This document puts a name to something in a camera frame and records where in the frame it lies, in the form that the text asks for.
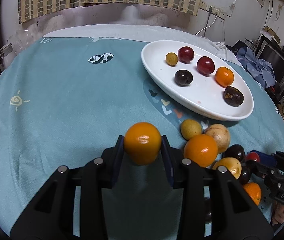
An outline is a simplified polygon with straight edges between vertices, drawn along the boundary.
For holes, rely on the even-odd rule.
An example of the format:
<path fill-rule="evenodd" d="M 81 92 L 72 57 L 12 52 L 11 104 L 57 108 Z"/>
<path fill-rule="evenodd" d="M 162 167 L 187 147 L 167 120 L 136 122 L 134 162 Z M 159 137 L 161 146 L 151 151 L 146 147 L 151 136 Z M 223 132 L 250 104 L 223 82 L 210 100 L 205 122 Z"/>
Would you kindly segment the person's right hand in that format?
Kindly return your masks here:
<path fill-rule="evenodd" d="M 274 203 L 273 216 L 271 219 L 272 225 L 284 223 L 284 205 L 278 202 Z"/>

